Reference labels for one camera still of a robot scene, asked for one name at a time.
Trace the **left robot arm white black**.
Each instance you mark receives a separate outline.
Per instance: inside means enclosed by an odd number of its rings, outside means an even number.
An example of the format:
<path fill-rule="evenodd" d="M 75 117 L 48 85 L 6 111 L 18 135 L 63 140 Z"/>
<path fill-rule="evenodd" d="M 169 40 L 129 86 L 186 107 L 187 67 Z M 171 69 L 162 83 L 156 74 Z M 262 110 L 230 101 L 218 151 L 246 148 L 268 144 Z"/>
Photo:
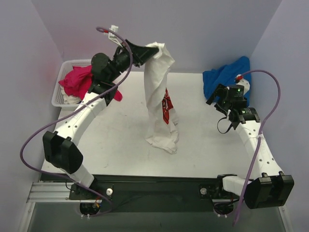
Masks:
<path fill-rule="evenodd" d="M 112 59 L 104 53 L 95 54 L 91 59 L 91 85 L 82 102 L 64 124 L 54 132 L 47 131 L 42 138 L 46 161 L 81 184 L 80 193 L 87 199 L 97 195 L 98 187 L 93 184 L 94 176 L 84 167 L 84 157 L 77 145 L 88 126 L 113 100 L 117 91 L 114 80 L 131 65 L 142 66 L 158 52 L 158 47 L 126 41 L 117 47 Z"/>

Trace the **white t-shirt red print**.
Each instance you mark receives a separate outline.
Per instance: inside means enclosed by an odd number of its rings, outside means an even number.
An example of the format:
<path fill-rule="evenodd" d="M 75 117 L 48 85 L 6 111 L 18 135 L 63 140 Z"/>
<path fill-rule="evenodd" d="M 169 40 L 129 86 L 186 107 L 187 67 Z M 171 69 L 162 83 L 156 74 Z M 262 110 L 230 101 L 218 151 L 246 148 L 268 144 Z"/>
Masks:
<path fill-rule="evenodd" d="M 145 140 L 153 147 L 170 154 L 177 152 L 178 116 L 167 89 L 167 77 L 175 60 L 164 43 L 150 43 L 151 48 L 159 49 L 144 68 L 144 92 L 149 124 Z"/>

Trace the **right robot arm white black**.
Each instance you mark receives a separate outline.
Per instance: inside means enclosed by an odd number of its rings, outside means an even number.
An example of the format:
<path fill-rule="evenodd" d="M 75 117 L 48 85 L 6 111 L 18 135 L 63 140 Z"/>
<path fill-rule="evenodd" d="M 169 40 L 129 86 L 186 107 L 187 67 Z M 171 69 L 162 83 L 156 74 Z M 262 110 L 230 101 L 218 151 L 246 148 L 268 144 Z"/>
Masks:
<path fill-rule="evenodd" d="M 208 105 L 213 103 L 216 110 L 230 121 L 230 128 L 240 136 L 252 160 L 248 178 L 227 175 L 215 183 L 214 193 L 219 197 L 229 193 L 243 196 L 250 209 L 283 206 L 292 191 L 294 179 L 285 175 L 276 163 L 260 132 L 262 122 L 258 112 L 247 106 L 244 90 L 242 85 L 226 87 L 219 84 L 206 102 Z"/>

